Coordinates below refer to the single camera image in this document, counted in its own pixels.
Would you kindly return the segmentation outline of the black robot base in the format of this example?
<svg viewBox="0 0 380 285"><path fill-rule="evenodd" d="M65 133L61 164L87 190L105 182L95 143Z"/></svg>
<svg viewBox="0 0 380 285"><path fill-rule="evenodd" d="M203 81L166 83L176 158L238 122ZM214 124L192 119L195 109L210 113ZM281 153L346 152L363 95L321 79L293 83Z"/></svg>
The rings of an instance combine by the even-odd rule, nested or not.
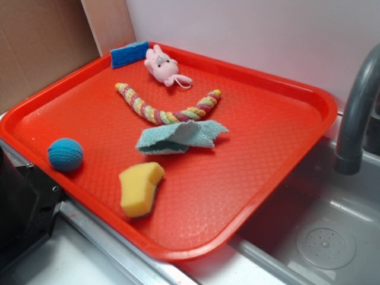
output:
<svg viewBox="0 0 380 285"><path fill-rule="evenodd" d="M1 150L1 272L50 239L61 199L43 170L14 166Z"/></svg>

